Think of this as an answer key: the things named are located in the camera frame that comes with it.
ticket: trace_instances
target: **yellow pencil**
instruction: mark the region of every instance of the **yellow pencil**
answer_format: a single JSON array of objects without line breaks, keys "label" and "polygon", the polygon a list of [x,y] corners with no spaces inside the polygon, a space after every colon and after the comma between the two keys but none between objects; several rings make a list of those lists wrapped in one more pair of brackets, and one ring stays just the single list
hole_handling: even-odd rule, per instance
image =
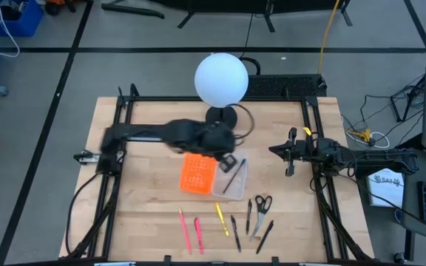
[{"label": "yellow pencil", "polygon": [[223,219],[223,214],[221,213],[220,205],[218,202],[214,204],[216,206],[216,211],[218,212],[218,216],[220,217],[221,224],[223,225],[223,229],[225,230],[226,236],[229,236],[228,228],[226,227],[225,220]]}]

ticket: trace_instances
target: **scissors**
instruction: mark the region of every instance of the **scissors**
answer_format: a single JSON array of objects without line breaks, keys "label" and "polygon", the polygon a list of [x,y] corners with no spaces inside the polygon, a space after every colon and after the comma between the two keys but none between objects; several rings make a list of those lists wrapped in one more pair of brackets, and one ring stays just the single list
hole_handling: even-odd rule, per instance
[{"label": "scissors", "polygon": [[256,233],[259,231],[259,228],[264,221],[264,216],[267,214],[267,211],[269,210],[272,204],[271,196],[267,196],[264,199],[264,197],[257,195],[255,200],[257,204],[257,224],[254,228],[254,231],[252,232],[251,237],[249,238],[249,241],[252,241],[252,239],[256,236]]}]

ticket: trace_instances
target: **scissor handle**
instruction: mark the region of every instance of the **scissor handle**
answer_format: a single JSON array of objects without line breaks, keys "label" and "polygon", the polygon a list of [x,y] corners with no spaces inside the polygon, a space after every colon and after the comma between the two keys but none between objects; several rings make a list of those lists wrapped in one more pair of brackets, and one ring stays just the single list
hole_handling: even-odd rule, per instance
[{"label": "scissor handle", "polygon": [[272,197],[267,196],[264,199],[262,196],[257,195],[254,199],[256,200],[256,203],[257,203],[257,212],[262,214],[267,214],[267,211],[272,205]]}]

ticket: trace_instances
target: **gray floor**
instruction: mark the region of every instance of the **gray floor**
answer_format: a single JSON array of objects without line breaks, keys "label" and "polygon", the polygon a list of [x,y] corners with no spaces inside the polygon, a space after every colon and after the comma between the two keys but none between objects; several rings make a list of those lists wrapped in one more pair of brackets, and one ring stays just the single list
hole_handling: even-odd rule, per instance
[{"label": "gray floor", "polygon": [[[97,1],[89,16],[80,47],[242,47],[249,15],[197,14],[182,29],[177,24],[185,13],[157,4],[136,1],[166,14],[165,20],[110,13]],[[426,31],[426,1],[412,1]],[[58,17],[45,16],[36,36],[17,38],[22,47],[71,47],[85,4],[78,12],[65,10]],[[347,27],[337,15],[329,47],[412,47],[423,42],[400,0],[353,0]],[[272,16],[276,33],[269,33],[263,18],[254,18],[250,47],[319,47],[330,12]],[[0,38],[0,47],[10,46]],[[57,258],[79,166],[72,155],[84,147],[95,100],[127,92],[136,83],[142,95],[194,95],[193,74],[208,53],[78,53],[72,65],[57,114],[44,148],[33,188],[16,231],[7,263]],[[263,74],[315,73],[317,53],[248,53]],[[17,59],[0,58],[0,84],[10,94],[0,97],[0,242],[38,141],[55,88],[67,59],[65,53],[23,53]],[[338,97],[341,112],[351,121],[359,118],[364,95],[392,95],[423,74],[426,53],[419,54],[325,54],[323,76],[328,95]],[[403,108],[404,101],[399,102]],[[370,99],[365,115],[389,104]],[[411,109],[411,114],[418,110]],[[401,125],[389,138],[395,146],[415,123]],[[391,109],[368,121],[373,131],[395,126]],[[421,130],[418,125],[408,137]],[[405,231],[393,221],[393,212],[365,206],[376,257],[390,261],[404,247]],[[416,262],[426,265],[426,238],[417,237]]]}]

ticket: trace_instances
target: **pen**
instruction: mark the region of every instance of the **pen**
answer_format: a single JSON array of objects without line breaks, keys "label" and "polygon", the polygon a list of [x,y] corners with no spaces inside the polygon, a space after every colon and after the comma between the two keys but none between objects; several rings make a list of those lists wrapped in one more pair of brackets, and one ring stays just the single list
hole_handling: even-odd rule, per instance
[{"label": "pen", "polygon": [[223,229],[225,230],[226,236],[229,236],[228,228],[226,227],[225,220],[223,219],[223,214],[221,213],[220,205],[218,202],[214,204],[216,206],[216,212],[218,212],[218,216],[220,217],[221,224],[223,225]]},{"label": "pen", "polygon": [[246,220],[246,236],[249,233],[249,220],[251,219],[251,209],[252,209],[252,203],[251,203],[251,199],[249,199],[249,202],[248,202],[248,216],[247,216],[247,220]]},{"label": "pen", "polygon": [[192,254],[192,246],[190,245],[189,233],[186,230],[185,219],[183,218],[182,208],[178,209],[180,214],[180,221],[182,221],[183,235],[185,236],[186,248],[189,250],[189,253]]},{"label": "pen", "polygon": [[246,163],[246,159],[243,159],[243,160],[241,161],[240,166],[236,169],[235,173],[233,174],[233,177],[229,180],[228,185],[226,185],[225,190],[223,190],[223,194],[224,194],[224,193],[226,193],[226,191],[227,191],[227,190],[228,190],[228,188],[229,188],[229,185],[231,185],[231,183],[233,182],[233,179],[236,177],[237,173],[239,173],[239,172],[240,172],[241,167],[243,167],[245,163]]},{"label": "pen", "polygon": [[274,226],[274,220],[272,220],[271,223],[269,223],[269,226],[267,227],[267,231],[264,234],[263,239],[260,241],[259,247],[257,247],[256,254],[258,254],[260,249],[263,247],[264,241],[266,240],[266,237],[269,234],[269,231],[271,231],[272,226]]},{"label": "pen", "polygon": [[200,227],[200,220],[195,218],[195,230],[197,231],[198,236],[198,247],[200,248],[200,254],[203,254],[203,241],[201,240],[201,227]]},{"label": "pen", "polygon": [[236,220],[231,215],[231,223],[233,224],[234,237],[236,238],[237,249],[241,252],[240,238],[237,236]]}]

